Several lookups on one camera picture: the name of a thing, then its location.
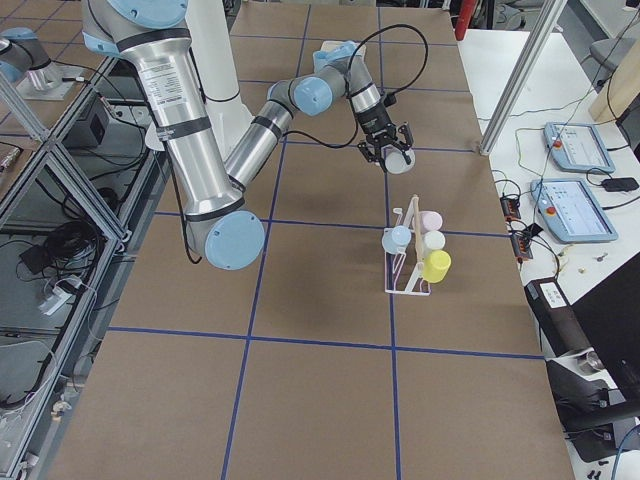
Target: white label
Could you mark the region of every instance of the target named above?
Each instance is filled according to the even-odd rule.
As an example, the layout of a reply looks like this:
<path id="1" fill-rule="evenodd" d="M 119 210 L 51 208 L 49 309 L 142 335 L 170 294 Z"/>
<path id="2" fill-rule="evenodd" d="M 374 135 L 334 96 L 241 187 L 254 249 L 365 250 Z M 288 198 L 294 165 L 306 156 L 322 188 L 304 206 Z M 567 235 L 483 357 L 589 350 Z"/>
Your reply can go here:
<path id="1" fill-rule="evenodd" d="M 163 63 L 142 70 L 140 78 L 153 110 L 162 110 L 187 102 L 187 97 L 182 91 L 180 76 L 174 65 Z"/>
<path id="2" fill-rule="evenodd" d="M 547 302 L 549 302 L 549 306 L 551 308 L 567 306 L 567 303 L 564 301 L 564 298 L 562 298 L 560 290 L 558 290 L 555 283 L 541 283 L 540 290 L 542 290 L 542 294 L 544 295 L 544 298 L 547 299 Z"/>

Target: cardboard table surface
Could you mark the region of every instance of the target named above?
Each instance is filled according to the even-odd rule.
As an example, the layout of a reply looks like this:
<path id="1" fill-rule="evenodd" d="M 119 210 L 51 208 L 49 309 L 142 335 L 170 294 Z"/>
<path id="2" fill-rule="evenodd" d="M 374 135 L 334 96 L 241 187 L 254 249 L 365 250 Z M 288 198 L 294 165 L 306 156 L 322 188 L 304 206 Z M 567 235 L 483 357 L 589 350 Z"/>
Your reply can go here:
<path id="1" fill-rule="evenodd" d="M 322 40 L 398 22 L 432 44 L 389 109 L 416 167 L 385 177 L 356 148 L 287 137 L 247 193 L 267 240 L 239 272 L 188 263 L 167 189 L 51 480 L 573 478 L 448 14 L 245 3 L 243 100 L 255 112 L 309 73 Z M 366 61 L 393 88 L 419 59 L 392 30 Z M 343 103 L 294 127 L 339 142 L 353 120 Z M 453 265 L 430 297 L 400 298 L 380 238 L 414 193 L 443 215 Z"/>

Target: robotic arm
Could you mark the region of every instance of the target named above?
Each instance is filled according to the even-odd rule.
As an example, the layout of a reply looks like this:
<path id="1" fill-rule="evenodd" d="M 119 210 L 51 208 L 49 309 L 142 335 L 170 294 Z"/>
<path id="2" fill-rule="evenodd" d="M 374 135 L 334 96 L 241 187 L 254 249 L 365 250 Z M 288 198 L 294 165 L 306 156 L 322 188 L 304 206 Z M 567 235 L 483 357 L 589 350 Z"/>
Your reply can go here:
<path id="1" fill-rule="evenodd" d="M 12 83 L 27 73 L 39 91 L 51 90 L 62 83 L 62 72 L 28 28 L 10 28 L 0 33 L 0 72 Z"/>
<path id="2" fill-rule="evenodd" d="M 90 50 L 135 66 L 158 137 L 188 195 L 189 246 L 210 263 L 235 270 L 260 254 L 264 229 L 255 215 L 239 210 L 243 193 L 298 111 L 317 115 L 347 96 L 366 134 L 358 148 L 367 161 L 391 173 L 413 166 L 409 127 L 393 124 L 352 42 L 316 52 L 313 75 L 271 87 L 266 104 L 223 161 L 188 55 L 186 9 L 187 0 L 83 0 L 83 33 Z"/>

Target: black monitor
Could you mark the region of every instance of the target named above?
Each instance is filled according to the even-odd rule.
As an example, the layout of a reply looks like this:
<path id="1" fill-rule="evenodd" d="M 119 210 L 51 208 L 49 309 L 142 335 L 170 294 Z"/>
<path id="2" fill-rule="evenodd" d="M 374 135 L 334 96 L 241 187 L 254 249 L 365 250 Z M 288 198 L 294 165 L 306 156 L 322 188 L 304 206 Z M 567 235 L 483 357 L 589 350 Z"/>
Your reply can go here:
<path id="1" fill-rule="evenodd" d="M 640 400 L 640 254 L 573 304 L 589 342 L 627 400 Z"/>

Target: white table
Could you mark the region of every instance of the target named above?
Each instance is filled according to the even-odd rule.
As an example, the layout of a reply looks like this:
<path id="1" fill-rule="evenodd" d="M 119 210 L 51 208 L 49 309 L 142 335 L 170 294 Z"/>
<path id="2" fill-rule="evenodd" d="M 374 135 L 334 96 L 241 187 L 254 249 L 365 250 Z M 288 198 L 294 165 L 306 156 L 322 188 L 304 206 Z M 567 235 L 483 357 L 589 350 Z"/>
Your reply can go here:
<path id="1" fill-rule="evenodd" d="M 459 42 L 462 62 L 479 119 L 488 119 L 492 115 L 511 70 L 526 42 L 527 35 L 526 32 L 469 30 L 465 39 Z M 589 79 L 573 56 L 566 41 L 561 34 L 554 33 L 526 82 L 512 114 L 527 110 L 562 107 L 584 97 L 590 87 Z M 491 152 L 492 168 L 504 172 L 507 178 L 522 188 L 523 192 L 528 191 L 530 182 L 539 177 L 517 164 L 516 129 L 542 128 L 546 122 L 566 122 L 569 119 L 572 122 L 592 123 L 593 119 L 589 115 L 588 108 L 595 97 L 596 93 L 591 92 L 584 101 L 559 111 L 528 113 L 510 118 L 493 152 Z M 484 130 L 487 121 L 479 120 L 479 123 L 481 129 Z M 598 126 L 598 130 L 608 148 L 625 144 L 624 137 L 615 124 Z M 519 138 L 523 163 L 528 168 L 541 172 L 547 159 L 542 131 L 522 131 L 519 133 Z M 614 174 L 616 177 L 640 179 L 640 164 L 630 148 L 611 152 L 611 157 L 616 165 Z M 503 178 L 500 173 L 495 173 L 494 176 L 496 180 Z M 555 167 L 553 160 L 549 159 L 544 177 L 584 178 L 584 175 L 561 172 Z M 603 177 L 592 176 L 595 181 L 599 181 L 600 178 Z M 499 192 L 502 191 L 503 185 L 498 184 Z M 507 186 L 508 193 L 514 191 L 514 188 Z M 602 206 L 617 205 L 640 195 L 640 191 L 607 193 L 597 187 L 593 187 L 592 191 Z M 638 205 L 640 203 L 607 212 L 619 234 L 619 239 L 615 242 L 579 244 L 567 248 L 566 245 L 556 242 L 548 233 L 542 233 L 543 238 L 549 242 L 555 252 L 558 253 L 564 249 L 564 255 L 561 259 L 563 267 L 558 282 L 571 303 L 582 297 L 640 251 L 640 241 L 637 238 L 637 229 L 640 226 Z M 534 218 L 531 195 L 522 196 L 520 211 L 523 221 L 530 224 Z M 544 227 L 539 214 L 536 216 L 536 222 Z M 550 252 L 538 245 L 533 245 L 532 250 L 534 260 L 525 262 L 521 271 L 523 285 L 532 279 L 553 276 L 555 271 L 555 261 Z M 607 253 L 606 257 L 600 262 L 597 261 L 596 258 L 604 253 Z M 560 363 L 570 364 L 571 361 L 569 359 L 560 360 Z M 611 378 L 606 373 L 598 374 L 598 378 L 605 378 L 610 385 L 613 385 Z M 601 480 L 609 480 L 613 467 L 612 461 L 605 466 L 599 466 L 597 462 L 586 464 L 580 459 L 573 446 L 569 442 L 567 444 L 576 479 L 586 478 L 591 470 L 602 470 Z M 616 480 L 638 480 L 638 472 L 640 472 L 640 452 L 625 453 L 618 468 Z"/>

